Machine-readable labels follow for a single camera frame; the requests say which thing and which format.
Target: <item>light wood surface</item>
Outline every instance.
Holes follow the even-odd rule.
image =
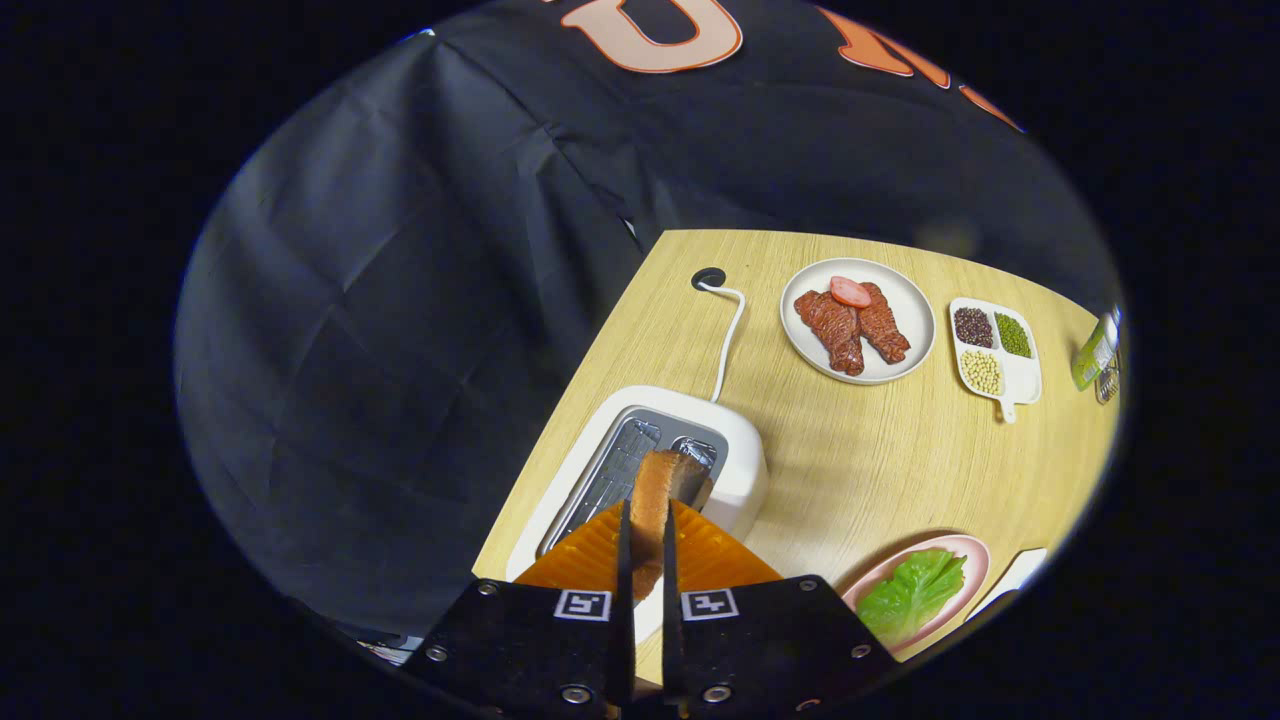
[[[864,258],[915,282],[937,322],[929,357],[882,386],[817,372],[778,318],[791,277],[827,258]],[[746,546],[785,577],[815,573],[837,592],[856,573],[931,533],[975,536],[991,571],[986,594],[1014,556],[1070,533],[1103,471],[1123,397],[1098,405],[1078,392],[1069,364],[1097,318],[1016,275],[948,255],[864,240],[760,231],[672,231],[662,236],[550,416],[489,534],[474,571],[507,579],[507,559],[591,413],[618,388],[653,384],[710,397],[731,299],[690,277],[722,268],[746,313],[730,350],[721,404],[759,429],[771,487]],[[1020,311],[1041,355],[1043,395],[1000,421],[998,405],[968,392],[956,372],[947,305],[975,297]],[[906,660],[957,628],[966,606]],[[637,675],[660,683],[660,633],[636,648]]]

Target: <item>white toaster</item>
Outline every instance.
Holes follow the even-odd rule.
[[[746,418],[714,402],[630,386],[600,405],[570,448],[516,542],[507,579],[516,579],[593,515],[630,497],[644,455],[667,448],[699,460],[712,478],[709,493],[672,488],[672,496],[744,539],[769,484],[760,433]],[[662,628],[662,588],[658,580],[635,609],[637,644]]]

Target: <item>white power cable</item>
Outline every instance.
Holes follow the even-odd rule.
[[[737,329],[737,322],[742,319],[742,311],[746,310],[746,296],[731,287],[712,287],[704,282],[699,282],[698,287],[726,297],[731,295],[737,297],[737,311],[733,313],[733,322],[728,324],[728,333],[724,334],[724,346],[721,347],[721,369],[716,375],[716,392],[712,393],[712,402],[719,402],[719,391],[724,387],[724,365],[728,363],[728,343],[733,340],[733,331]]]

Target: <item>green lettuce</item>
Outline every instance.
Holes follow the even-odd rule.
[[[886,647],[911,639],[964,587],[965,560],[947,550],[913,552],[858,601],[858,619]]]

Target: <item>black fabric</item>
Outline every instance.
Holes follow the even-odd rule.
[[[349,73],[228,187],[183,287],[175,386],[212,507],[282,592],[421,634],[666,229],[968,228],[973,260],[1093,311],[1117,300],[1027,136],[844,61],[808,4],[723,5],[741,50],[658,76],[561,27],[570,5],[485,5]],[[627,12],[682,40],[663,6]]]

